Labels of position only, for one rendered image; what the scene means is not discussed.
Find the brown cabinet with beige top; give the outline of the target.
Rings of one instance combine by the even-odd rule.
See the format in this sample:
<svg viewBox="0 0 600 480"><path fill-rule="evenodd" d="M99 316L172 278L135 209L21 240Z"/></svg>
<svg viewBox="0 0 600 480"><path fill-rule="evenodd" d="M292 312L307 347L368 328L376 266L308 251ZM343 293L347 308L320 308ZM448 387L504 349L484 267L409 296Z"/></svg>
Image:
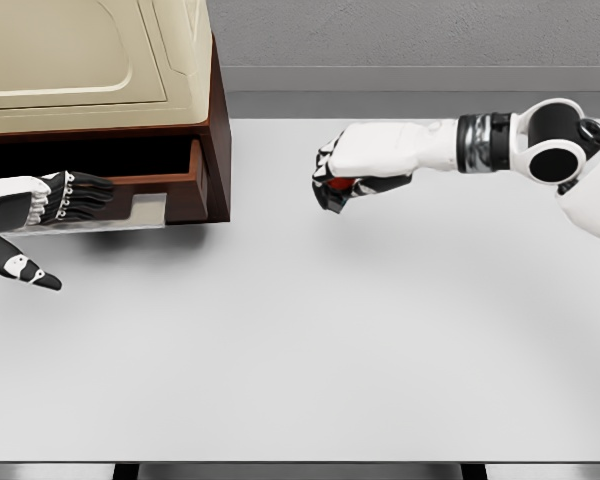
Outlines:
<svg viewBox="0 0 600 480"><path fill-rule="evenodd" d="M0 178L184 173L231 208L231 130L206 0L0 0Z"/></svg>

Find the brown cabinet drawer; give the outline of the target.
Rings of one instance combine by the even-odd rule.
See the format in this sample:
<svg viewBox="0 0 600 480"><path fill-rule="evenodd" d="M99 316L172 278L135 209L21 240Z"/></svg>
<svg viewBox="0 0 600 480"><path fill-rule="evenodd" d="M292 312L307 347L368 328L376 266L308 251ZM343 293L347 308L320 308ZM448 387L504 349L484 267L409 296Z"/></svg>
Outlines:
<svg viewBox="0 0 600 480"><path fill-rule="evenodd" d="M6 236L11 238L106 231L161 229L169 225L204 223L207 206L208 173L200 142L189 144L184 173L113 177L114 196L89 221L56 222L28 226Z"/></svg>

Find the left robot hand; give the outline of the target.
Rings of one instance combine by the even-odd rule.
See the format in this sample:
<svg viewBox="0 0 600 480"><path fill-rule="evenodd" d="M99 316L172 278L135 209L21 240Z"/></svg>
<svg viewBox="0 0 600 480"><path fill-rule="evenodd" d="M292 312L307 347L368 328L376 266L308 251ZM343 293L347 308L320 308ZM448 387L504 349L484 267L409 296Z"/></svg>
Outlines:
<svg viewBox="0 0 600 480"><path fill-rule="evenodd" d="M111 181L81 172L0 178L0 276L59 291L61 281L2 234L55 222L90 221L112 198Z"/></svg>

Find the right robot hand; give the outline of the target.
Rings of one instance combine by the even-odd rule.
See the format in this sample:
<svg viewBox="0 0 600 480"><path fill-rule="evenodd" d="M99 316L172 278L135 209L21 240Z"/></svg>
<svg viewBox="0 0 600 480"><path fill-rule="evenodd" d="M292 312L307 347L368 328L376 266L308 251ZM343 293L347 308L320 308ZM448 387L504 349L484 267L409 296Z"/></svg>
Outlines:
<svg viewBox="0 0 600 480"><path fill-rule="evenodd" d="M354 123L318 149L312 189L324 210L339 214L353 198L408 185L418 168L418 138L424 127L411 122ZM332 190L333 178L355 178L350 190Z"/></svg>

